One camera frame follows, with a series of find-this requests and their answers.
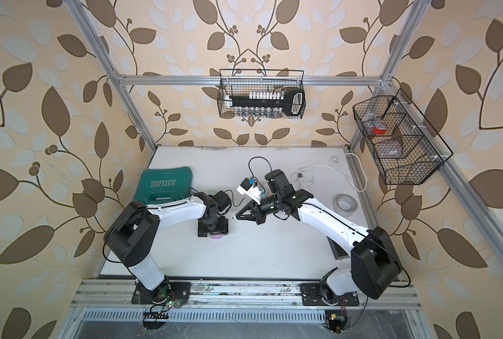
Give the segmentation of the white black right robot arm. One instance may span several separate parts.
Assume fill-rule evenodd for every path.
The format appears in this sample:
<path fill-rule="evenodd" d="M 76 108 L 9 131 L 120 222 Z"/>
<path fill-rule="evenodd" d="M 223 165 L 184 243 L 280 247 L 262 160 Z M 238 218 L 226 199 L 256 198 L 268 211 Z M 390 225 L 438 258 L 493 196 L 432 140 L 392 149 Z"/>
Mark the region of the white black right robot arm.
<path fill-rule="evenodd" d="M 370 230 L 349 221 L 325 206 L 304 189 L 295 189 L 279 169 L 265 176 L 270 195 L 265 196 L 257 179 L 245 178 L 237 187 L 251 200 L 237 214 L 238 220 L 264 224 L 268 216 L 284 213 L 306 223 L 333 240 L 349 256 L 347 264 L 329 271 L 319 283 L 319 298 L 338 305 L 343 296 L 362 292 L 379 299 L 407 270 L 403 267 L 388 233 L 381 227 Z"/>

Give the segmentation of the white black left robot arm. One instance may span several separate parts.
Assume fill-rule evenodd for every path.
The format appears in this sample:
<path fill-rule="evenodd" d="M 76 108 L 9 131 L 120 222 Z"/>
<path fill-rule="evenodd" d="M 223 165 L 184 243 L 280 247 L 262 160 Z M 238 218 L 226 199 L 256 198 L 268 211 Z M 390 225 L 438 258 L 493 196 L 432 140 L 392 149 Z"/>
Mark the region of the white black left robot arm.
<path fill-rule="evenodd" d="M 153 245 L 169 227 L 188 221 L 198 223 L 199 237 L 228 234 L 227 212 L 232 200 L 223 191 L 214 195 L 196 192 L 183 201 L 147 206 L 139 201 L 128 204 L 104 235 L 108 247 L 120 264 L 135 277 L 135 294 L 143 305 L 163 305 L 174 298 L 169 278 L 157 265 Z"/>

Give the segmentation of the green plastic tool case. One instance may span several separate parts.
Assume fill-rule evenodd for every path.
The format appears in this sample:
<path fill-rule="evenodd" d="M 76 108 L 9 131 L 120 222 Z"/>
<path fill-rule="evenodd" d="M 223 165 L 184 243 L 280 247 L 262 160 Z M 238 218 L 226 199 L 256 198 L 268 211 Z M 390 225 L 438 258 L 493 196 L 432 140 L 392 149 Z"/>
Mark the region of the green plastic tool case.
<path fill-rule="evenodd" d="M 141 175 L 133 200 L 155 205 L 188 199 L 192 178 L 189 167 L 147 169 Z"/>

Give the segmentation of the white tape roll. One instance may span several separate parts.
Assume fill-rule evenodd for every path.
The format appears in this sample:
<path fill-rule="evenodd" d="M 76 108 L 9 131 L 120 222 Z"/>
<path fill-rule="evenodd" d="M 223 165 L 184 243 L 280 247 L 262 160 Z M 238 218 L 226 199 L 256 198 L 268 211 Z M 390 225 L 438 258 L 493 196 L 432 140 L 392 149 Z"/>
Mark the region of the white tape roll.
<path fill-rule="evenodd" d="M 338 194 L 334 197 L 333 208 L 337 214 L 345 218 L 351 217 L 358 209 L 356 199 L 347 194 Z"/>

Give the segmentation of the black block on table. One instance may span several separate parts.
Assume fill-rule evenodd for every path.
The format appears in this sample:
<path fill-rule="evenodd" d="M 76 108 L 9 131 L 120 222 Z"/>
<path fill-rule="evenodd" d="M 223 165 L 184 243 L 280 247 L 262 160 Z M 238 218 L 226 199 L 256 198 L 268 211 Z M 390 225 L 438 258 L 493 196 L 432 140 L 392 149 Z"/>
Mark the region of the black block on table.
<path fill-rule="evenodd" d="M 337 243 L 335 243 L 330 237 L 328 238 L 328 241 L 335 260 L 340 261 L 349 257 L 347 252 Z"/>

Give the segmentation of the black white socket set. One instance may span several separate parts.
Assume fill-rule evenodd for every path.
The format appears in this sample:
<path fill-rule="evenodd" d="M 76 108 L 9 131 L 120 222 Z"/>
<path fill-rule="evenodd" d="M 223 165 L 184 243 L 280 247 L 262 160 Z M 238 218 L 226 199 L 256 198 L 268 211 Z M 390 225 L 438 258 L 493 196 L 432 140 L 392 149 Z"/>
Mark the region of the black white socket set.
<path fill-rule="evenodd" d="M 281 88 L 272 92 L 220 95 L 217 106 L 221 117 L 233 114 L 244 118 L 300 119 L 305 112 L 306 97 L 303 89 Z"/>

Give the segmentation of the red object in basket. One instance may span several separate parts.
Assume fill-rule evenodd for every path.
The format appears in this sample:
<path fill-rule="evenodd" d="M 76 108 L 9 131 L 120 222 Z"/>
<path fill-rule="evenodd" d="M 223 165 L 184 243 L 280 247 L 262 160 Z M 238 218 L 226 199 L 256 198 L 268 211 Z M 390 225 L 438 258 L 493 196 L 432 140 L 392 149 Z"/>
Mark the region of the red object in basket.
<path fill-rule="evenodd" d="M 387 126 L 383 122 L 378 122 L 372 127 L 372 134 L 374 136 L 383 136 L 387 132 Z"/>

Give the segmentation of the aluminium frame rail front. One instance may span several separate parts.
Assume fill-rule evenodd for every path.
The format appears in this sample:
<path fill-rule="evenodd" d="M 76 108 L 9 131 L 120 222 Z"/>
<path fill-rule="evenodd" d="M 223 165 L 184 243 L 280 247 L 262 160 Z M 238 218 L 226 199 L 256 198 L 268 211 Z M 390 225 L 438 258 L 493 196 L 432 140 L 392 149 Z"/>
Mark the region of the aluminium frame rail front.
<path fill-rule="evenodd" d="M 353 292 L 335 305 L 322 301 L 315 281 L 174 279 L 172 290 L 164 305 L 152 306 L 141 304 L 134 280 L 85 280 L 63 323 L 69 328 L 84 321 L 323 323 L 342 312 L 353 323 L 384 312 L 402 316 L 413 329 L 425 324 L 413 288 L 389 288 L 379 299 Z"/>

